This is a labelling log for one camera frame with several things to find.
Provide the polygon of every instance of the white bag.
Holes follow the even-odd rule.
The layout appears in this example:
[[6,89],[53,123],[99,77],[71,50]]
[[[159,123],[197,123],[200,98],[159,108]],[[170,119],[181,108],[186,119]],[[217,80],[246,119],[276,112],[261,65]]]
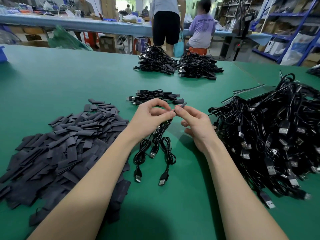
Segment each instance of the white bag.
[[293,66],[297,64],[313,39],[314,36],[300,33],[297,34],[290,44],[286,54],[283,56],[280,65]]

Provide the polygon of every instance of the green plastic bag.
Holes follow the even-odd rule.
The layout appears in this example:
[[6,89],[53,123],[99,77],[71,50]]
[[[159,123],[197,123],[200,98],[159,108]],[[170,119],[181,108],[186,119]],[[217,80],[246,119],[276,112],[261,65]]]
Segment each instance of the green plastic bag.
[[80,42],[60,25],[56,26],[53,32],[53,38],[48,39],[48,44],[51,48],[93,51],[90,46]]

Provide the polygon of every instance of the person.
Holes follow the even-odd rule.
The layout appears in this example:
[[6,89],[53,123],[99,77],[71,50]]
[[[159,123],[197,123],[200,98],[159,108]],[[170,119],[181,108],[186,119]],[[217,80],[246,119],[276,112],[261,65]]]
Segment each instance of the person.
[[183,118],[185,133],[207,159],[226,239],[288,240],[242,177],[208,115],[181,105],[171,111],[159,98],[139,105],[126,129],[27,240],[94,240],[131,150],[158,125],[176,115]]
[[131,10],[129,4],[127,5],[127,8],[125,9],[125,11],[126,11],[128,14],[132,13],[132,10]]
[[166,40],[166,53],[174,56],[174,44],[179,41],[180,29],[186,15],[186,0],[152,0],[149,17],[152,25],[153,43],[162,47]]
[[149,16],[148,6],[146,6],[146,7],[142,10],[142,15],[144,15],[144,16]]
[[199,1],[197,16],[195,16],[189,27],[189,31],[193,36],[189,39],[185,48],[207,49],[210,46],[211,37],[216,31],[214,18],[208,14],[210,8],[210,0]]
[[[78,0],[75,4],[74,7],[76,10],[80,10],[84,13],[85,16],[95,16],[96,14],[94,13],[94,7],[92,4],[86,0]],[[81,32],[74,32],[76,35],[77,39],[82,42],[81,39]],[[97,45],[97,33],[93,32],[93,40],[94,40],[94,48],[98,49],[99,46]]]

